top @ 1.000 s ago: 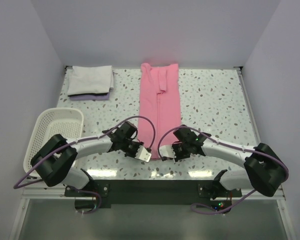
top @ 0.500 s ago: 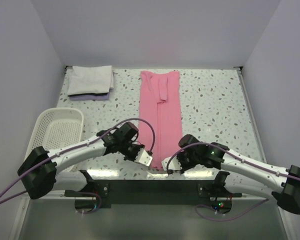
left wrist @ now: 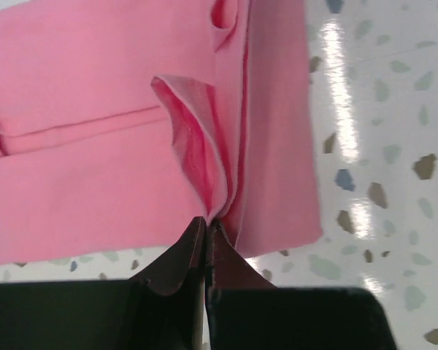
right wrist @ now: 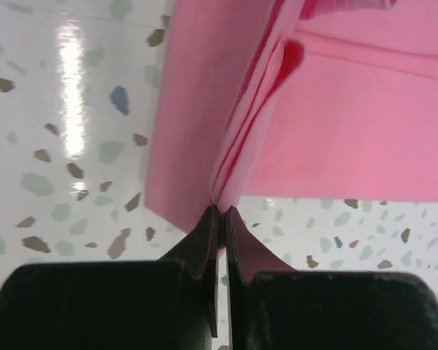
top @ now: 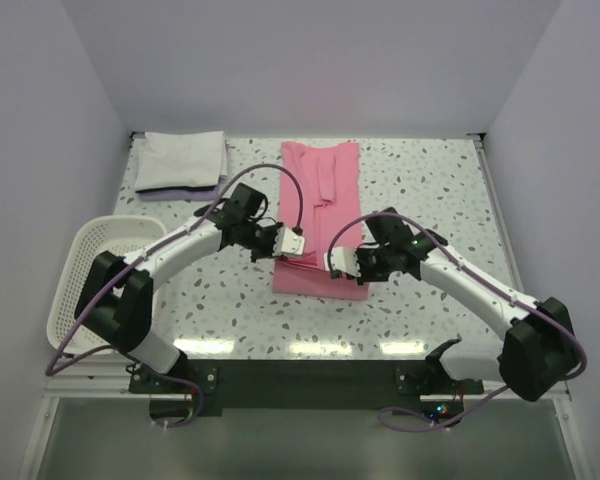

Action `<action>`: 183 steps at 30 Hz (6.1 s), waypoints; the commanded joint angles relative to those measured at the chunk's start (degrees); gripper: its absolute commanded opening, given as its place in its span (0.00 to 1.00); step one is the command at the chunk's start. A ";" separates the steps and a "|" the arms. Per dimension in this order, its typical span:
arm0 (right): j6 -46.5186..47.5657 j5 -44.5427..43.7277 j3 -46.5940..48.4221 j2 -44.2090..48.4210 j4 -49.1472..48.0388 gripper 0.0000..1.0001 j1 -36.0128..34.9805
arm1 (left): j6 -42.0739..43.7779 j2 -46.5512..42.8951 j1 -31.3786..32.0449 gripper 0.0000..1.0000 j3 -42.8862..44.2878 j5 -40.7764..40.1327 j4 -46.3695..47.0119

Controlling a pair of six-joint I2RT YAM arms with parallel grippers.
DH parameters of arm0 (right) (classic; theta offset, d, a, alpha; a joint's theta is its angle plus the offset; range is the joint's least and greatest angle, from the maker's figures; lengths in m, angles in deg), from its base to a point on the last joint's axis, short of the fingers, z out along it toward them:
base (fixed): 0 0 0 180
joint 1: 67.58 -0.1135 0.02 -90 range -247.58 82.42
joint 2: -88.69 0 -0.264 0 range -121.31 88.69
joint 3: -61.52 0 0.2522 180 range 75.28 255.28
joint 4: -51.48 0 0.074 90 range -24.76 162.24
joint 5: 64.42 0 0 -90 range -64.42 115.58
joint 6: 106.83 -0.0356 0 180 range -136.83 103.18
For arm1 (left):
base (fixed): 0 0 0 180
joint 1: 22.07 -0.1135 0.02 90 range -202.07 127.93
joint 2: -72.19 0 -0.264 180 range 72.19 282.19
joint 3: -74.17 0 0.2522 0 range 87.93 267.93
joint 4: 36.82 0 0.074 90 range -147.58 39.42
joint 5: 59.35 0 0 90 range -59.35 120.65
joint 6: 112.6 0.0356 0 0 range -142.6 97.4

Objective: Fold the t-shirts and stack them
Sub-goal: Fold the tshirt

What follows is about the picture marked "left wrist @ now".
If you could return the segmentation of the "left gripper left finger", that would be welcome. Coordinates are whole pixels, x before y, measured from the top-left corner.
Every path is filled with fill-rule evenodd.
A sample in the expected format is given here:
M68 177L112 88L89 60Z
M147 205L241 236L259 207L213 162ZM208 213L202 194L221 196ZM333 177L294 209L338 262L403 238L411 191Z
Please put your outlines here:
M129 279L0 284L0 349L200 349L205 230Z

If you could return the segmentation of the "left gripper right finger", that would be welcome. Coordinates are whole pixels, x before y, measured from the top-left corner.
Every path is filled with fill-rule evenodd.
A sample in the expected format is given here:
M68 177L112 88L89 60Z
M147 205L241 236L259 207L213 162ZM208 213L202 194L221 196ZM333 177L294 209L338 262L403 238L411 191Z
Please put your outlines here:
M383 307L359 287L276 287L207 229L205 307L212 349L396 349Z

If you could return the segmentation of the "pink t shirt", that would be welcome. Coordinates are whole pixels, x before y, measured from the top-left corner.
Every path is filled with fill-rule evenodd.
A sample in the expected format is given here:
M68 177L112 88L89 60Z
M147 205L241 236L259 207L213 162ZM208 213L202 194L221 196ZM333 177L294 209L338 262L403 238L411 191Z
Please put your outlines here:
M322 233L302 1L0 10L0 265L174 243L245 257Z

